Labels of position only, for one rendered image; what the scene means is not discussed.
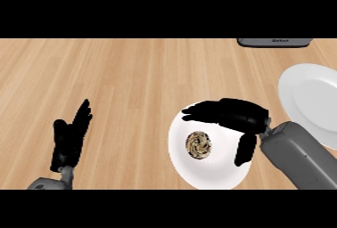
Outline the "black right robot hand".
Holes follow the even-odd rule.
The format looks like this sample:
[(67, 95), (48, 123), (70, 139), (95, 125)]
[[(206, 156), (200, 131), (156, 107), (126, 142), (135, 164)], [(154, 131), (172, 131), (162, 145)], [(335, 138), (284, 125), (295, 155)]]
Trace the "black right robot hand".
[(258, 135), (267, 132), (271, 123), (270, 111), (256, 103), (234, 98), (204, 101), (182, 110), (185, 121), (213, 123), (243, 133), (240, 137), (236, 165), (253, 159)]

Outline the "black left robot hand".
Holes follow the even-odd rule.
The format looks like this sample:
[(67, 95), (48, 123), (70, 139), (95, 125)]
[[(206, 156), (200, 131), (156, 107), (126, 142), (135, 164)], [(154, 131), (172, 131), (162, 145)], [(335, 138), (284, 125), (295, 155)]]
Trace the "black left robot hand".
[(54, 122), (55, 151), (51, 170), (57, 173), (61, 172), (63, 167), (76, 167), (79, 164), (91, 120), (91, 101), (85, 100), (79, 107), (73, 122), (69, 124), (63, 119), (58, 119)]

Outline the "brown swirled cupcake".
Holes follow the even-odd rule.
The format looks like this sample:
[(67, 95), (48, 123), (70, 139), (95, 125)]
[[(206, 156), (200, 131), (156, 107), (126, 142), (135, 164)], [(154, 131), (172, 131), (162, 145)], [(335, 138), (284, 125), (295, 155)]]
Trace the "brown swirled cupcake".
[(212, 154), (212, 139), (209, 135), (196, 131), (187, 137), (187, 153), (194, 159), (206, 159)]

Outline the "large white plate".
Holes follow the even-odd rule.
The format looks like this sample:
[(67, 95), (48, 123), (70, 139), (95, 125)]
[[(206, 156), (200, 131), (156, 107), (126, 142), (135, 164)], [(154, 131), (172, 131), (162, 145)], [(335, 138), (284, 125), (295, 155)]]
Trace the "large white plate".
[(296, 64), (281, 74), (278, 93), (290, 119), (337, 150), (337, 70)]

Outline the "dark grey appliance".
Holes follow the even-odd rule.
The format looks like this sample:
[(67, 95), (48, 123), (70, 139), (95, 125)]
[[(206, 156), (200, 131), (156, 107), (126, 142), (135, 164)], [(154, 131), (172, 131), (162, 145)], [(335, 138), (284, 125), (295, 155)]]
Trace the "dark grey appliance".
[(312, 38), (238, 38), (237, 43), (244, 47), (298, 48), (309, 46)]

